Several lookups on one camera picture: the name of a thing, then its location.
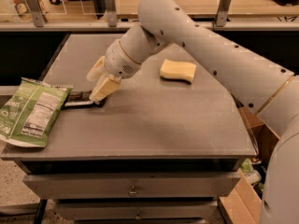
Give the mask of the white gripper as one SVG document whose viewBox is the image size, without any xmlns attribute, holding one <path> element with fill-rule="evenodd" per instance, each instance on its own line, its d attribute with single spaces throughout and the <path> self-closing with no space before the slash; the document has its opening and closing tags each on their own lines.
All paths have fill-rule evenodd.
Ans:
<svg viewBox="0 0 299 224">
<path fill-rule="evenodd" d="M 88 81 L 96 81 L 106 70 L 117 77 L 130 78 L 141 68 L 122 49 L 121 41 L 115 40 L 107 49 L 106 55 L 101 56 L 91 68 L 86 78 Z M 90 95 L 90 100 L 99 102 L 116 91 L 121 83 L 111 77 L 101 77 Z"/>
</svg>

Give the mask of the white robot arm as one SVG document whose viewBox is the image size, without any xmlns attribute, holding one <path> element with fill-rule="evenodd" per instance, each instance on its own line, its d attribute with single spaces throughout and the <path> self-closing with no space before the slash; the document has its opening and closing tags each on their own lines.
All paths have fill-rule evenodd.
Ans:
<svg viewBox="0 0 299 224">
<path fill-rule="evenodd" d="M 100 101 L 149 56 L 175 43 L 279 137 L 263 188 L 260 224 L 299 223 L 299 76 L 196 24 L 174 0 L 141 0 L 139 22 L 87 75 Z"/>
</svg>

